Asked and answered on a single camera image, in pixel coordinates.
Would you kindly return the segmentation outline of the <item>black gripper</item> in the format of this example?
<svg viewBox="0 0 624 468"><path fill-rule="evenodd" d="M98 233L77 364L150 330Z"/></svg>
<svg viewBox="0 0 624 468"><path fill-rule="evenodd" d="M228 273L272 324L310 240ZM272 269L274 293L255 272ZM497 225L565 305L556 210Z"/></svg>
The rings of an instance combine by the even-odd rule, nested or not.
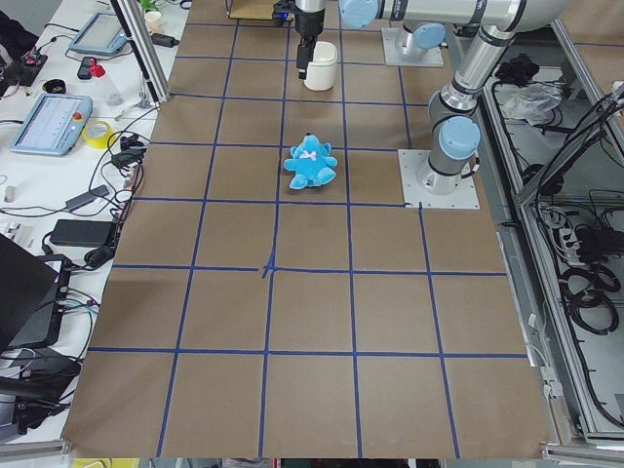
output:
<svg viewBox="0 0 624 468"><path fill-rule="evenodd" d="M302 37L297 45L296 69L298 78L305 80L309 63L314 58L316 37L324 28L325 0L295 0L295 30Z"/></svg>

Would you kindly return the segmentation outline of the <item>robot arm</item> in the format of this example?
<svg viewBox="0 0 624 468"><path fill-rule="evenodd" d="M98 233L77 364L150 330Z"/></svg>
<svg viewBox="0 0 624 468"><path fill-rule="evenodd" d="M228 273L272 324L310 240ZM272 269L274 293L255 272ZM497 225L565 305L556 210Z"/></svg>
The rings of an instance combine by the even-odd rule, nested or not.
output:
<svg viewBox="0 0 624 468"><path fill-rule="evenodd" d="M289 10L294 15L294 27L300 36L297 46L296 68L298 78L307 78L308 66L313 61L318 37L322 34L325 20L325 1L288 1ZM343 20L351 27L362 28L381 14L379 1L340 1L339 11ZM416 51L426 51L438 47L446 36L441 23L422 22L405 19L403 31L399 34L398 48L404 55Z"/></svg>
<svg viewBox="0 0 624 468"><path fill-rule="evenodd" d="M471 115L494 67L519 32L538 29L561 14L566 1L341 1L342 19L362 28L373 20L476 24L479 30L452 80L432 95L433 145L416 170L417 182L435 195L452 193L476 152L481 132Z"/></svg>

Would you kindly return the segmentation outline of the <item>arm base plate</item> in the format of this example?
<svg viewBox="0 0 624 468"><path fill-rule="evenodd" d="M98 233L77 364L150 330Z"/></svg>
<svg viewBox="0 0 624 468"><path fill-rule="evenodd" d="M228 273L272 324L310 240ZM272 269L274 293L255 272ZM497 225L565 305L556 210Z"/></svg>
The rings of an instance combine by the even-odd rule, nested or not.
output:
<svg viewBox="0 0 624 468"><path fill-rule="evenodd" d="M444 65L440 46L429 49L420 47L414 32L402 28L382 28L381 35L386 65L437 68Z"/></svg>
<svg viewBox="0 0 624 468"><path fill-rule="evenodd" d="M440 175L429 165L429 150L398 151L404 206L413 209L478 210L480 203L471 167L459 175Z"/></svg>

